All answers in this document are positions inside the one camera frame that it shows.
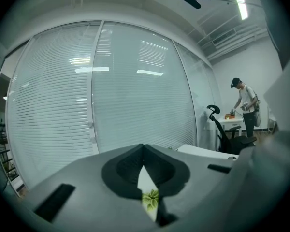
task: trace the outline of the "black office chair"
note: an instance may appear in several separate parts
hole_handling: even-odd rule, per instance
[[[207,108],[213,111],[209,116],[209,118],[215,122],[218,130],[221,133],[221,137],[218,135],[221,143],[219,147],[220,152],[239,155],[242,149],[255,146],[253,142],[257,140],[256,137],[250,138],[247,138],[246,136],[234,137],[236,130],[241,128],[240,126],[236,126],[230,129],[230,131],[232,131],[232,138],[229,139],[226,133],[224,132],[221,124],[213,116],[213,114],[220,114],[219,107],[215,105],[209,105]]]

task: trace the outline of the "green leaf sticker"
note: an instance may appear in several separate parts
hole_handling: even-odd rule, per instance
[[[151,202],[150,202],[150,204],[151,204],[154,208],[156,208],[158,202],[157,202],[155,199],[152,199]]]
[[[159,192],[158,192],[158,190],[155,190],[155,191],[153,192],[153,197],[154,197],[154,198],[159,197]]]
[[[151,211],[152,209],[154,209],[154,207],[151,204],[147,205],[147,211]]]
[[[150,203],[151,198],[149,198],[148,196],[145,196],[145,197],[142,198],[142,201],[143,201],[144,203],[148,204],[148,203]]]

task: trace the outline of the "white desk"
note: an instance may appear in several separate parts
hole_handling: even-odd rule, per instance
[[[235,118],[230,118],[230,119],[225,119],[224,117],[221,117],[218,120],[218,122],[221,124],[224,131],[225,131],[225,125],[227,125],[227,124],[233,125],[233,126],[239,125],[241,127],[244,125],[242,117],[235,117]],[[242,136],[242,128],[240,128],[238,135]]]
[[[229,157],[235,157],[238,158],[238,155],[232,155],[232,154],[226,154],[221,153],[209,149],[203,149],[191,145],[183,145],[178,148],[178,152],[183,152],[191,155],[197,155],[201,157],[212,157],[212,158],[220,158],[220,159],[228,159]]]

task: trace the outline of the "glass wall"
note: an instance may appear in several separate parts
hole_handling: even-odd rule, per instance
[[[105,23],[92,74],[100,152],[133,144],[195,145],[191,94],[172,41],[145,29]]]
[[[215,104],[215,102],[204,62],[180,44],[175,43],[175,45],[190,85],[197,123],[198,147],[216,150],[216,127],[212,125],[213,122],[209,119],[211,111],[206,108],[208,105]]]
[[[154,32],[82,23],[35,36],[7,98],[13,158],[30,189],[79,158],[153,144],[216,149],[220,100],[196,55]]]
[[[54,29],[31,40],[12,78],[8,139],[28,188],[94,154],[87,79],[99,26]]]

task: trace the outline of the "black slot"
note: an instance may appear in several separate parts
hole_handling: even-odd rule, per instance
[[[218,172],[222,172],[225,174],[228,174],[231,170],[230,167],[225,167],[225,166],[220,166],[220,165],[215,165],[215,164],[209,164],[207,168],[218,171]]]
[[[74,192],[75,187],[69,184],[61,184],[48,198],[34,211],[48,222],[52,222],[58,211]]]

